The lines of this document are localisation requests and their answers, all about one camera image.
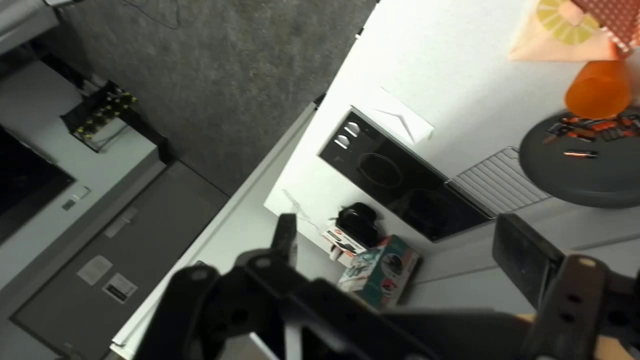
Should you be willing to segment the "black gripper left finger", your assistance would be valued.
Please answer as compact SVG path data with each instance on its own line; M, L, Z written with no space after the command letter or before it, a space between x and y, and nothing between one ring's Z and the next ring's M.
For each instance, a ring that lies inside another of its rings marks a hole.
M272 236L270 253L292 265L295 260L295 216L280 214Z

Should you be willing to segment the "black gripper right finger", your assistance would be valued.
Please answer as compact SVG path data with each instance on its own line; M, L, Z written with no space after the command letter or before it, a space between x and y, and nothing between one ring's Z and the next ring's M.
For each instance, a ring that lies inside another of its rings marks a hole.
M564 263L564 255L517 214L496 218L492 259L533 309Z

